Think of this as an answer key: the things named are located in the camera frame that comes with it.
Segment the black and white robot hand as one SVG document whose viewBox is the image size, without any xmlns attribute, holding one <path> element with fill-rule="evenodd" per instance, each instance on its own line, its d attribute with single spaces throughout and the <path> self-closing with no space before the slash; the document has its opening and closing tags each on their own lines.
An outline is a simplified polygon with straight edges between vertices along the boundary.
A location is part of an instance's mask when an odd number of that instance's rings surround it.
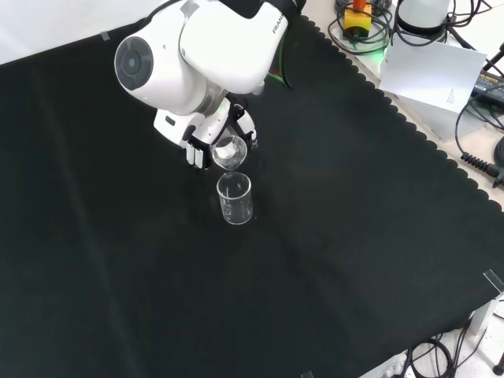
<svg viewBox="0 0 504 378">
<path fill-rule="evenodd" d="M 257 132 L 244 98 L 227 95 L 216 112 L 205 117 L 200 113 L 177 116 L 158 110 L 154 128 L 173 146 L 184 151 L 189 165 L 207 169 L 211 165 L 210 147 L 222 135 L 235 134 L 248 145 L 257 146 Z"/>
</svg>

